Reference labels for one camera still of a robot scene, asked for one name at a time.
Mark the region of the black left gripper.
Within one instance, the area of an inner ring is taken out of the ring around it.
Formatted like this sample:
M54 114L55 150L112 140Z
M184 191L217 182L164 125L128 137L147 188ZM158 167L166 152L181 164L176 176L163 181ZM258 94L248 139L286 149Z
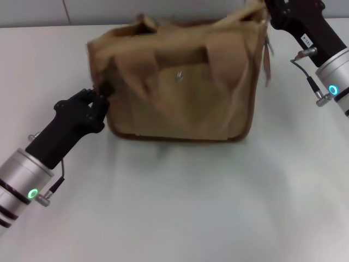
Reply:
M47 168L55 168L82 137L100 133L110 107L105 96L111 96L115 88L110 82L103 82L94 90L83 89L57 102L54 119L25 151Z

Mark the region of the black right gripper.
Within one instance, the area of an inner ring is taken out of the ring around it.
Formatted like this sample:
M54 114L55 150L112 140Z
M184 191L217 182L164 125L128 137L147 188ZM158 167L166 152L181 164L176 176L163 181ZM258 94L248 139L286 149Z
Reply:
M317 53L311 56L315 66L320 67L347 48L324 19L322 11L326 6L323 1L269 0L265 4L274 29L291 34L304 50L317 49Z

